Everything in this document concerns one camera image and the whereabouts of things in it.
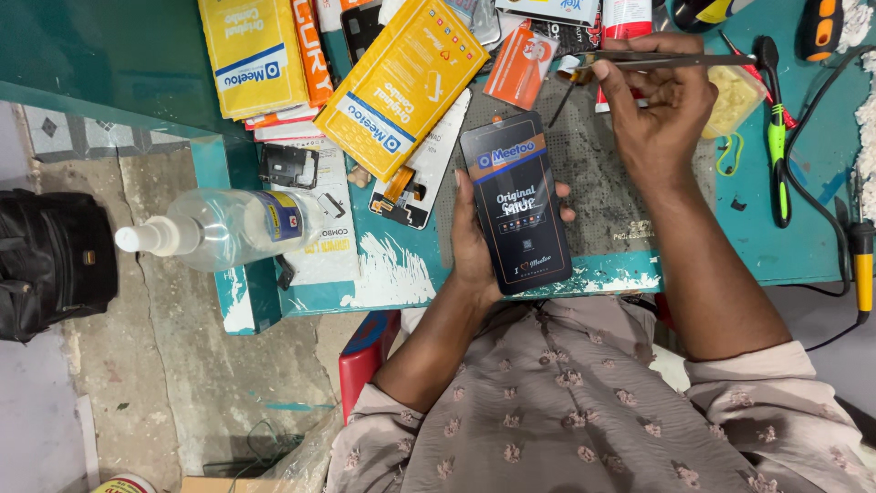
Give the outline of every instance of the black cable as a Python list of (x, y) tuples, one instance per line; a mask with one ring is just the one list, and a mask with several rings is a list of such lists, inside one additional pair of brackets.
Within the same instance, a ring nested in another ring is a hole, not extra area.
[[(822, 97), (824, 97), (827, 89), (829, 89), (833, 82), (839, 77), (839, 75), (843, 73), (845, 67), (852, 60), (857, 59), (864, 52), (873, 49), (876, 49), (876, 46), (864, 45), (858, 46), (857, 48), (851, 50), (839, 62), (839, 65), (837, 65), (833, 73), (830, 74), (830, 77), (828, 77), (827, 80), (824, 81), (824, 84), (822, 84), (822, 87), (816, 92), (815, 97), (812, 98), (812, 102), (809, 103), (809, 107), (803, 114), (803, 118), (800, 119), (800, 123), (797, 125), (796, 130), (791, 135), (791, 138), (788, 141), (788, 146), (785, 148), (785, 162), (790, 162), (791, 151), (794, 149), (794, 143), (797, 141), (797, 138), (800, 137), (800, 133), (809, 122), (809, 119), (812, 118), (812, 114), (815, 112), (818, 103), (821, 101)], [(838, 293), (834, 293), (825, 289), (818, 288), (816, 286), (810, 286), (808, 284), (789, 284), (788, 286), (811, 289), (829, 297), (844, 297), (851, 290), (851, 261), (849, 254), (849, 240), (848, 237), (846, 237), (845, 231), (843, 231), (843, 225), (839, 224), (837, 218), (835, 218), (834, 215), (830, 213), (830, 211), (828, 211), (823, 205), (818, 203), (818, 201), (808, 191), (806, 191), (806, 189), (803, 188), (794, 173), (788, 173), (788, 179), (789, 181), (791, 181), (791, 184), (794, 185), (797, 193), (799, 193), (803, 197), (803, 199), (806, 200), (806, 202), (809, 202), (809, 204), (812, 205), (812, 207), (814, 207), (816, 211), (820, 212), (821, 215), (824, 216), (824, 218), (827, 219), (827, 221), (833, 227), (833, 231), (837, 235), (837, 257), (839, 261), (839, 275), (840, 278), (843, 280), (843, 289)]]
[(825, 340), (823, 343), (821, 343), (821, 344), (816, 344), (815, 346), (810, 347), (809, 349), (806, 350), (806, 352), (808, 353), (809, 351), (815, 351), (815, 350), (818, 349), (819, 347), (825, 347), (825, 346), (827, 346), (827, 345), (830, 344), (831, 342), (833, 342), (833, 341), (835, 341), (835, 340), (837, 340), (837, 339), (843, 337), (845, 334), (847, 334), (847, 333), (849, 333), (849, 332), (851, 332), (851, 331), (857, 329), (858, 327), (862, 326), (862, 325), (867, 321), (867, 319), (868, 319), (869, 317), (870, 317), (870, 312), (869, 312), (869, 311), (859, 311), (859, 312), (858, 312), (858, 321), (856, 321), (856, 322), (854, 323), (854, 325), (852, 325), (852, 326), (849, 327), (848, 329), (845, 329), (844, 331), (840, 332), (839, 334), (837, 334), (837, 335), (831, 337), (830, 339)]

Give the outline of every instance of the person's right hand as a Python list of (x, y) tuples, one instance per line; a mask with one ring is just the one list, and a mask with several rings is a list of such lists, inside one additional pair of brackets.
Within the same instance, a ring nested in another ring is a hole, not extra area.
[[(703, 39), (657, 32), (633, 39), (606, 39), (604, 49), (701, 54)], [(717, 98), (717, 87), (709, 82), (706, 67), (661, 68), (643, 74), (597, 61), (593, 72), (611, 107), (620, 159), (643, 196), (650, 189), (674, 188), (692, 178), (696, 142)], [(631, 87), (648, 98), (647, 108), (636, 105)]]

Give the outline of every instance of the shirt sleeve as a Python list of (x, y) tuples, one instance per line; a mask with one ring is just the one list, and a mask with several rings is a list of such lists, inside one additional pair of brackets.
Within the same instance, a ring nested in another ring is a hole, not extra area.
[(332, 443), (326, 491), (400, 491), (422, 419), (366, 383)]
[(876, 491), (860, 431), (799, 342), (684, 365), (691, 403), (763, 474), (755, 491), (775, 491), (773, 480), (785, 491)]

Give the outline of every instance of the backpack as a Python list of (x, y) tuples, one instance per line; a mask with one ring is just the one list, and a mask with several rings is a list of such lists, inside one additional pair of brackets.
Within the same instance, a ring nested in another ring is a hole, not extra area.
[(91, 195), (0, 191), (0, 339), (104, 313), (117, 293), (110, 221)]

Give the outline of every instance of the meetoo yellow package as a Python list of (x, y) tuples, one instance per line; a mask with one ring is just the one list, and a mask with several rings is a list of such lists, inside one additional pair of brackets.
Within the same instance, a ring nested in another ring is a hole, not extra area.
[(289, 0), (198, 0), (225, 118), (307, 102)]
[(406, 2), (314, 124), (386, 182), (488, 58), (443, 0)]

